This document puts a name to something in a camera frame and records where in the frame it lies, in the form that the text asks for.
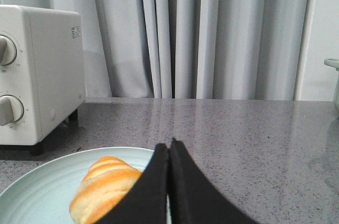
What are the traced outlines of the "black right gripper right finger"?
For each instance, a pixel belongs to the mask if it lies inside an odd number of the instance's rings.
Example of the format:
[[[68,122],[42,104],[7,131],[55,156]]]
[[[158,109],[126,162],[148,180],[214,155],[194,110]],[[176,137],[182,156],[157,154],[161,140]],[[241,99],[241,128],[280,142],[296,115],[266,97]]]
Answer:
[[[169,149],[169,203],[172,223],[256,223],[210,183],[176,139]]]

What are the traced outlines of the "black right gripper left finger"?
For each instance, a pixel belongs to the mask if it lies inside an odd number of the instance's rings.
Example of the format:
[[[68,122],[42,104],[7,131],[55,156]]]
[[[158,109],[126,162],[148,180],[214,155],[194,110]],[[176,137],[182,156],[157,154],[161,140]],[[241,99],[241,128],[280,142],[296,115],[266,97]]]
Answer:
[[[168,160],[166,145],[157,144],[131,190],[97,223],[167,223]]]

